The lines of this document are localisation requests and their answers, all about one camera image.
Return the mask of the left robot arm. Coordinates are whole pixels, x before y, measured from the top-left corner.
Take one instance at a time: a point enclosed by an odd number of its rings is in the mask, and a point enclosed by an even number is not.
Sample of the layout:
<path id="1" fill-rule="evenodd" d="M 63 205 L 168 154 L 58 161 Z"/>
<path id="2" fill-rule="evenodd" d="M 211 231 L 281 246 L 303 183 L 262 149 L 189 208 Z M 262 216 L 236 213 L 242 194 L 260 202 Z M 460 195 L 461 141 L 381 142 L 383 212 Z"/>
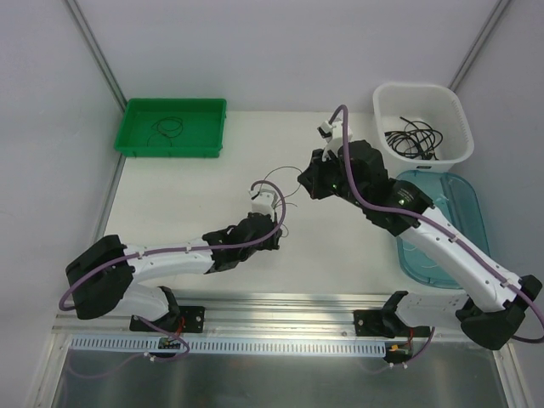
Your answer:
<path id="1" fill-rule="evenodd" d="M 250 212 L 236 225 L 175 247 L 129 246 L 118 235 L 106 235 L 66 267 L 69 288 L 59 309 L 75 311 L 80 320 L 134 316 L 169 331 L 180 315 L 173 292 L 166 286 L 147 286 L 147 281 L 224 272 L 255 252 L 278 249 L 280 237 L 274 212 Z"/>

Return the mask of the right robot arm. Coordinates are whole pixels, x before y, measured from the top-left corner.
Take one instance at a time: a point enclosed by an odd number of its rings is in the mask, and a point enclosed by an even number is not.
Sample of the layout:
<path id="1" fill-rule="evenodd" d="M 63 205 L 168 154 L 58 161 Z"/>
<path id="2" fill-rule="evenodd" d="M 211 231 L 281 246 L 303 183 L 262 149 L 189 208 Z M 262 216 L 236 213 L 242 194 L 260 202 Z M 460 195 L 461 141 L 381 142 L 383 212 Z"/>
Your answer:
<path id="1" fill-rule="evenodd" d="M 458 295 L 395 292 L 367 322 L 378 336 L 419 326 L 460 329 L 479 346 L 498 350 L 516 338 L 542 283 L 490 259 L 456 229 L 422 190 L 388 176 L 381 153 L 365 141 L 331 153 L 314 150 L 297 181 L 314 200 L 337 196 L 366 218 L 432 259 L 461 287 Z"/>

